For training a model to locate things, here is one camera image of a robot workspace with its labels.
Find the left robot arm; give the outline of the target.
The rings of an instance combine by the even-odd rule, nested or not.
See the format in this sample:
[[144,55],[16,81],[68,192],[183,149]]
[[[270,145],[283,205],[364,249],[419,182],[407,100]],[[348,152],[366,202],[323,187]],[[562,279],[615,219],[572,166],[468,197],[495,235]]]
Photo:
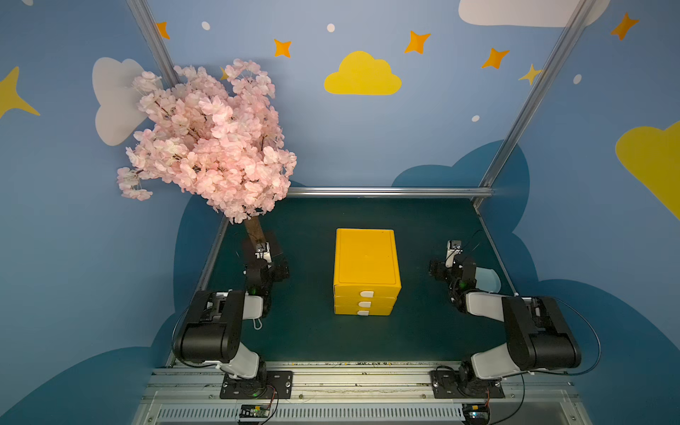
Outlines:
[[288,260],[258,254],[246,264],[242,290],[200,290],[173,335],[173,355],[191,368],[214,367],[231,380],[262,382],[266,363],[242,342],[244,322],[260,326],[272,308],[275,283],[290,277]]

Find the yellow drawer cabinet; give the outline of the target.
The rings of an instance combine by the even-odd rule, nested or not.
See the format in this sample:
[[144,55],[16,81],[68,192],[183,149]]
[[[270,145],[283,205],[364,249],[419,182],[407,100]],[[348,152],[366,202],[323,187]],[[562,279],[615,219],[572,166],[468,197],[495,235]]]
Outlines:
[[395,285],[402,288],[395,233],[391,229],[336,231],[333,281],[339,284]]

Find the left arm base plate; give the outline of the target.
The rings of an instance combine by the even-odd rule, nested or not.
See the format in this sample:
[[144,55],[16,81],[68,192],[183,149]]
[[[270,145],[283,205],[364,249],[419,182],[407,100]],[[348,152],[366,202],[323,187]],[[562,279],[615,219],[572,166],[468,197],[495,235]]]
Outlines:
[[292,392],[294,373],[289,370],[267,371],[253,379],[235,379],[226,375],[221,385],[221,400],[289,400]]

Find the yellow top drawer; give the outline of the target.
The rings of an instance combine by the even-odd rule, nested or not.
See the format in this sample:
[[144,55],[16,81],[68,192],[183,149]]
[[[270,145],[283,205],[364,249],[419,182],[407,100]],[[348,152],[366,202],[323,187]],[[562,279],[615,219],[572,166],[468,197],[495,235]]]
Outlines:
[[396,299],[400,291],[401,287],[398,285],[339,284],[334,286],[334,295],[336,297],[362,297],[363,299],[385,297]]

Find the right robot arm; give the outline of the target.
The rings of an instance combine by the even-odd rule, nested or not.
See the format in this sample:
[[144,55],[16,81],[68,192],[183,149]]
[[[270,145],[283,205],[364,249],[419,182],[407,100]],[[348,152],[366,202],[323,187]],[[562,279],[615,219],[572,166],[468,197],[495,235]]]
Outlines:
[[449,300],[460,312],[504,326],[504,344],[462,361],[461,382],[487,384],[526,372],[547,373],[581,365],[582,352],[556,299],[481,290],[478,270],[474,261],[459,255],[429,264],[430,275],[447,284]]

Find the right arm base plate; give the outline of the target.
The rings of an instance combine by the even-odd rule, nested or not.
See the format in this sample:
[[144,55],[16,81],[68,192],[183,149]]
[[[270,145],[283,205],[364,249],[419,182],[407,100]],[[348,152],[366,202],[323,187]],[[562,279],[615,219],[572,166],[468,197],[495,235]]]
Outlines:
[[505,398],[500,381],[482,380],[467,372],[445,366],[430,370],[430,386],[435,398]]

